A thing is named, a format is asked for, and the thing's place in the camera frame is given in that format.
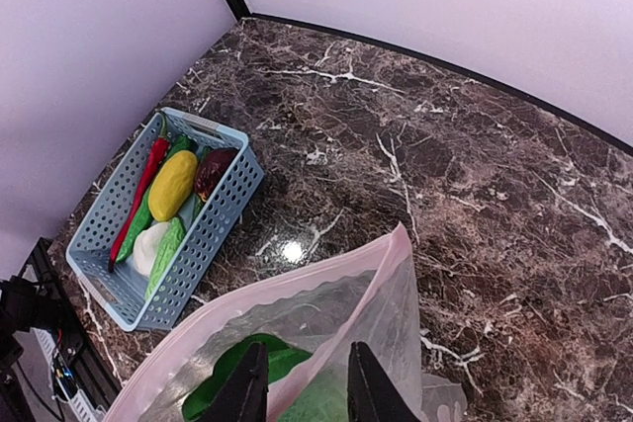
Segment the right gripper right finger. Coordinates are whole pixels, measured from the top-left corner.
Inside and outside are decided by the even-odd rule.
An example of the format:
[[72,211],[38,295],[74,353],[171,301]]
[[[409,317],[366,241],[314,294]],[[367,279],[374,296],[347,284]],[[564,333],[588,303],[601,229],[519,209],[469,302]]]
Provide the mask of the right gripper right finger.
[[348,358],[348,420],[353,422],[418,422],[371,348],[353,342]]

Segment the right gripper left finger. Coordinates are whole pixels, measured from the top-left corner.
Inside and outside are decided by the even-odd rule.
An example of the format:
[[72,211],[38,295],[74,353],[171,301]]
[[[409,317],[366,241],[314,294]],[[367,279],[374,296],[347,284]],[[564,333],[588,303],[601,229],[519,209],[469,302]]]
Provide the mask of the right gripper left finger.
[[265,421],[268,393],[268,351],[252,343],[198,422]]

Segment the clear zip top bag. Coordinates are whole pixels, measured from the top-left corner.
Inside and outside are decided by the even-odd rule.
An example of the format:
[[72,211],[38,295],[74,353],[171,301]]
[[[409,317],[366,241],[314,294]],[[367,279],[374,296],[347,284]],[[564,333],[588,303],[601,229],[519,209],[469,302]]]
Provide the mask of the clear zip top bag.
[[106,413],[109,421],[180,421],[186,397],[220,357],[255,334],[306,351],[269,385],[272,421],[343,421],[351,344],[366,343],[422,421],[460,421],[462,386],[421,367],[418,291],[403,226],[345,254],[203,305],[150,353]]

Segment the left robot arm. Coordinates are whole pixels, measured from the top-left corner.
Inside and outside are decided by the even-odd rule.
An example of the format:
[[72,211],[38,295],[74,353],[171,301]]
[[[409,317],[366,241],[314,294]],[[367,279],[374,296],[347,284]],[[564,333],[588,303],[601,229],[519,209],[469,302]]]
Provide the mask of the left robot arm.
[[41,295],[36,284],[13,276],[1,282],[1,376],[9,373],[23,354],[14,334],[36,328],[58,336],[62,332],[59,299]]

